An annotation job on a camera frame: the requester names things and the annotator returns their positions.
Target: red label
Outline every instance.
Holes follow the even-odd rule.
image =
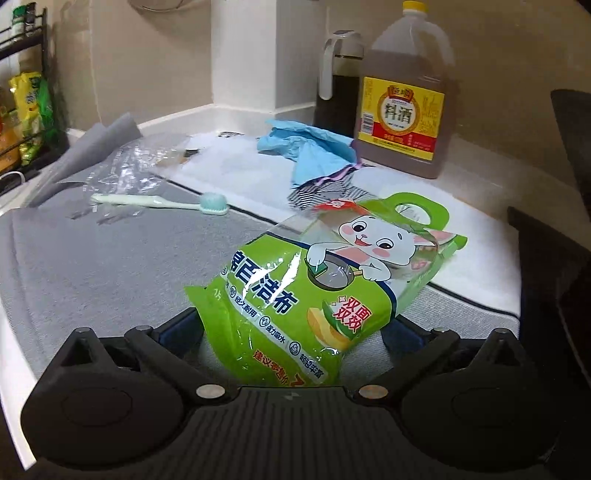
[[[343,210],[343,209],[352,209],[355,212],[361,213],[365,215],[369,213],[363,207],[360,207],[355,202],[351,202],[351,200],[346,199],[339,199],[339,200],[331,200],[330,202],[321,203],[320,205],[316,205],[314,210]]]
[[[428,137],[416,132],[406,135],[391,135],[377,122],[374,123],[374,133],[372,135],[383,140],[388,140],[389,142],[431,153],[435,151],[435,143],[437,142],[437,138]]]

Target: metal screw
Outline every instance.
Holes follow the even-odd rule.
[[[215,398],[223,397],[223,395],[226,393],[226,389],[221,385],[207,384],[201,385],[201,387],[197,389],[196,393],[198,397],[205,398],[207,400],[214,400]]]

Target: green package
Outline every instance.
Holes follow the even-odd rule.
[[[415,211],[427,223],[409,218]],[[334,200],[244,245],[207,288],[186,292],[215,354],[244,384],[333,385],[343,355],[466,245],[441,231],[448,220],[444,207],[412,193]]]

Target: white cable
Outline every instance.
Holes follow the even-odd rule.
[[[27,182],[27,180],[25,179],[25,176],[20,171],[9,171],[9,172],[5,173],[4,175],[0,175],[0,180],[2,180],[4,177],[8,177],[9,175],[19,175],[21,178],[21,185],[23,183]]]

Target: clear plastic bag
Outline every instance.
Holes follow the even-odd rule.
[[[91,197],[95,193],[156,195],[163,180],[153,173],[154,167],[180,164],[188,141],[186,135],[165,133],[142,137],[118,148],[89,175],[83,187],[86,205],[70,218],[98,213],[97,223],[102,224],[140,215],[145,207],[97,205]]]

